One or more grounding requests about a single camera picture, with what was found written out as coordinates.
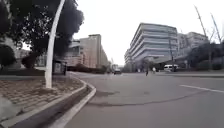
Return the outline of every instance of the street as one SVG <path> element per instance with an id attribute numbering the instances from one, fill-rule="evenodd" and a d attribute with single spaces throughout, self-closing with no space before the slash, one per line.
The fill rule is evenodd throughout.
<path id="1" fill-rule="evenodd" d="M 224 79 L 77 74 L 97 88 L 66 128 L 223 128 Z"/>

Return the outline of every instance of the sky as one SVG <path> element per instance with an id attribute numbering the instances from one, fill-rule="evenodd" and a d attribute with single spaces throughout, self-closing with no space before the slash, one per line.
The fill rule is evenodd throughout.
<path id="1" fill-rule="evenodd" d="M 84 24 L 75 39 L 101 34 L 102 46 L 111 61 L 124 65 L 124 54 L 141 22 L 176 27 L 180 33 L 203 33 L 195 11 L 197 6 L 208 37 L 214 29 L 213 14 L 224 35 L 221 0 L 77 0 Z"/>

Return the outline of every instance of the pedestrian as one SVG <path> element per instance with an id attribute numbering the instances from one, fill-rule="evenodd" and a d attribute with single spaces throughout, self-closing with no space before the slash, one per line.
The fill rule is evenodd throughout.
<path id="1" fill-rule="evenodd" d="M 155 67 L 152 68 L 152 72 L 153 72 L 153 74 L 156 73 L 156 68 Z"/>
<path id="2" fill-rule="evenodd" d="M 149 74 L 149 70 L 146 69 L 145 75 L 148 76 L 148 74 Z"/>

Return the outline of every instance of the lamp post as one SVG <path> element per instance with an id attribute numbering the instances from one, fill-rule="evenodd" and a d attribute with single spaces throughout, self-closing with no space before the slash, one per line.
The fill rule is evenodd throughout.
<path id="1" fill-rule="evenodd" d="M 57 12 L 54 17 L 54 21 L 53 21 L 53 25 L 52 25 L 51 33 L 50 33 L 50 39 L 48 42 L 45 81 L 46 81 L 46 88 L 49 88 L 49 89 L 52 88 L 52 61 L 53 61 L 53 52 L 54 52 L 54 40 L 55 40 L 58 21 L 59 21 L 64 3 L 65 3 L 65 0 L 60 1 L 60 4 L 58 6 Z"/>

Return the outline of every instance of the building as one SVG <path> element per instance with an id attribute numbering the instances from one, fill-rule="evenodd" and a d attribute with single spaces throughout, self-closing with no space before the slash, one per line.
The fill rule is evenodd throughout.
<path id="1" fill-rule="evenodd" d="M 125 52 L 124 55 L 124 60 L 125 60 L 125 68 L 127 71 L 131 72 L 132 71 L 132 59 L 131 59 L 131 54 L 129 52 L 129 49 Z"/>
<path id="2" fill-rule="evenodd" d="M 83 64 L 89 68 L 108 66 L 107 55 L 101 45 L 101 35 L 89 35 L 74 41 L 65 56 L 68 66 Z"/>
<path id="3" fill-rule="evenodd" d="M 171 60 L 171 53 L 174 55 L 177 50 L 175 27 L 141 23 L 131 41 L 129 52 L 132 61 L 139 68 L 144 59 L 154 63 Z"/>
<path id="4" fill-rule="evenodd" d="M 177 58 L 186 57 L 193 49 L 204 43 L 208 38 L 200 33 L 189 32 L 188 34 L 178 33 L 178 53 Z"/>
<path id="5" fill-rule="evenodd" d="M 124 55 L 125 64 L 131 63 L 131 54 L 129 52 L 129 49 L 125 52 Z"/>

